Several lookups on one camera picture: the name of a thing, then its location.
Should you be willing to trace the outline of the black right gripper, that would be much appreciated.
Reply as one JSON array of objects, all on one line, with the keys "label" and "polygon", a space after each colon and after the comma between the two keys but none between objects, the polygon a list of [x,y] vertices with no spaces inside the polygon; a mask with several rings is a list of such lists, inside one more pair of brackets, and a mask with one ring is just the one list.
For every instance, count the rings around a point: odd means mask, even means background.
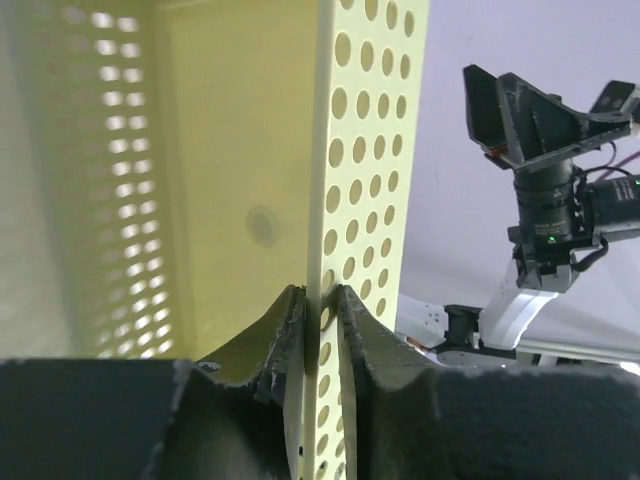
[{"label": "black right gripper", "polygon": [[476,64],[463,78],[469,138],[494,165],[514,170],[513,248],[598,246],[584,206],[591,172],[571,157],[630,135],[630,116],[574,110],[511,72],[495,77]]}]

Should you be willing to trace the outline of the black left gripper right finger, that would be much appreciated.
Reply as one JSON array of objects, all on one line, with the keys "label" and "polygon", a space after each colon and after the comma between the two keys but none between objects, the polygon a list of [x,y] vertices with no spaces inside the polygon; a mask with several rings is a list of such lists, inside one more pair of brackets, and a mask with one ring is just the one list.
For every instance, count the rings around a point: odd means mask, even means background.
[{"label": "black left gripper right finger", "polygon": [[440,367],[335,290],[350,479],[635,479],[639,379],[614,367]]}]

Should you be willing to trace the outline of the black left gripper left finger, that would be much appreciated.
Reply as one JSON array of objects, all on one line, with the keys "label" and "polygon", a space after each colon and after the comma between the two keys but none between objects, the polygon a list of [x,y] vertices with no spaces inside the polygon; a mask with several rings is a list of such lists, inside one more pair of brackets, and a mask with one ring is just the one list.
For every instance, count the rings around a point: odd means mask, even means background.
[{"label": "black left gripper left finger", "polygon": [[5,479],[294,479],[306,298],[200,361],[5,359]]}]

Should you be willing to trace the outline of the yellow green plastic basket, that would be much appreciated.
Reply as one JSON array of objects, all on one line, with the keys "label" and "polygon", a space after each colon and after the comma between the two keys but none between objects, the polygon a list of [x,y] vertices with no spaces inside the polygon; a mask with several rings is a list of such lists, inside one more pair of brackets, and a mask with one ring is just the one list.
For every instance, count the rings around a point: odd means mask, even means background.
[{"label": "yellow green plastic basket", "polygon": [[294,479],[350,479],[335,288],[393,326],[428,16],[3,2],[1,363],[200,361],[300,287]]}]

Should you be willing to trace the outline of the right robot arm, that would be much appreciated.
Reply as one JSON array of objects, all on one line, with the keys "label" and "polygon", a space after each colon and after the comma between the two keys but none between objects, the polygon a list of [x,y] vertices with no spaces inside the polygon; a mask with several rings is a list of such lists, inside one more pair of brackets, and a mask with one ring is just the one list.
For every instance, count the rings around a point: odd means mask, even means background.
[{"label": "right robot arm", "polygon": [[590,110],[576,111],[521,77],[463,71],[470,139],[513,173],[519,220],[513,250],[488,305],[433,305],[401,297],[396,334],[445,366],[507,367],[543,307],[566,293],[612,243],[639,234],[639,178],[607,164],[591,181],[577,156],[636,135],[639,88],[613,80]]}]

